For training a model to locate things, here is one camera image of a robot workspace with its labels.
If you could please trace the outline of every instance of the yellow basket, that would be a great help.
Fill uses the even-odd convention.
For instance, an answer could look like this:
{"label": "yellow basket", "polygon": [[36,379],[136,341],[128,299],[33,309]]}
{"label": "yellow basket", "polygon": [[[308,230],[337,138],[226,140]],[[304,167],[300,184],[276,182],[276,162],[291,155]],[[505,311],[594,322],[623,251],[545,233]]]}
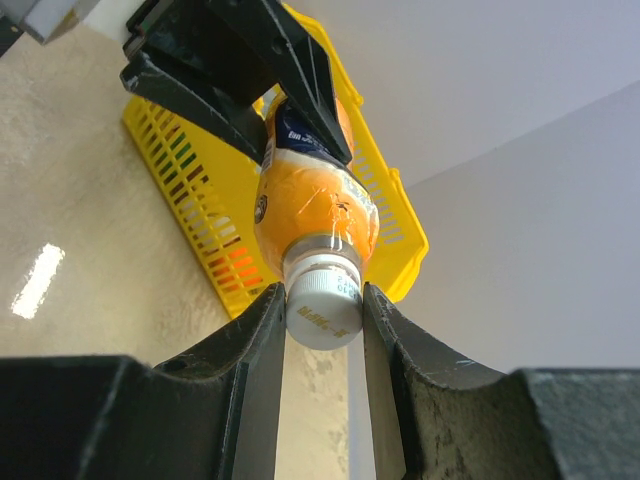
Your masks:
{"label": "yellow basket", "polygon": [[[418,276],[427,237],[398,171],[387,168],[376,147],[360,113],[362,97],[326,32],[290,11],[329,54],[336,95],[353,128],[353,170],[380,212],[380,237],[365,280],[398,302]],[[210,133],[142,98],[132,98],[123,120],[227,312],[237,317],[277,281],[253,234],[259,168]]]}

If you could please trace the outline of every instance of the bottle cap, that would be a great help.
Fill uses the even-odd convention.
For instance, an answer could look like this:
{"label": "bottle cap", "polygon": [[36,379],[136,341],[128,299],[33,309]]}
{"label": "bottle cap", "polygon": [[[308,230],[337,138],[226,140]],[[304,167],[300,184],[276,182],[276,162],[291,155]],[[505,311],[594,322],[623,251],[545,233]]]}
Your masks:
{"label": "bottle cap", "polygon": [[348,344],[362,329],[360,273],[339,255],[307,257],[285,276],[287,330],[316,350]]}

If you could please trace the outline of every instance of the plastic bottle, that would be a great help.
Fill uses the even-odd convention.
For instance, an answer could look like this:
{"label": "plastic bottle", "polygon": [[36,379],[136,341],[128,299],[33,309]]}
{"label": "plastic bottle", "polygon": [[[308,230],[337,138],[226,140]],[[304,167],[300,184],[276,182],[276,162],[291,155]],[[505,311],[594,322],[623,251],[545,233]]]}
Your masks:
{"label": "plastic bottle", "polygon": [[[353,151],[348,116],[339,102],[337,108]],[[256,238],[285,284],[289,333],[310,348],[338,348],[362,329],[362,274],[378,237],[378,210],[284,94],[271,104],[266,122]]]}

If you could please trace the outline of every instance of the blue label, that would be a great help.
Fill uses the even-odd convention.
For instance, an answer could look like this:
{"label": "blue label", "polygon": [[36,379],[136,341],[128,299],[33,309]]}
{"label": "blue label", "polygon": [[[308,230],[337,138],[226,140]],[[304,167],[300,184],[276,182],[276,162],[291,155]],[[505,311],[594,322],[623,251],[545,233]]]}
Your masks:
{"label": "blue label", "polygon": [[305,153],[320,160],[335,163],[329,150],[312,133],[300,115],[285,100],[276,112],[276,147]]}

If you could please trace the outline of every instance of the white wall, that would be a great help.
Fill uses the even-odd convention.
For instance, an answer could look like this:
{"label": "white wall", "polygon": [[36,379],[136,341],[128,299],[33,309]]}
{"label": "white wall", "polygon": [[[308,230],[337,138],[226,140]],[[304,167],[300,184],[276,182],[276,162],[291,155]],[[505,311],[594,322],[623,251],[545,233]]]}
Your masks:
{"label": "white wall", "polygon": [[640,80],[640,2],[290,0],[327,29],[405,185]]}
{"label": "white wall", "polygon": [[640,366],[640,82],[409,195],[409,318],[504,371]]}

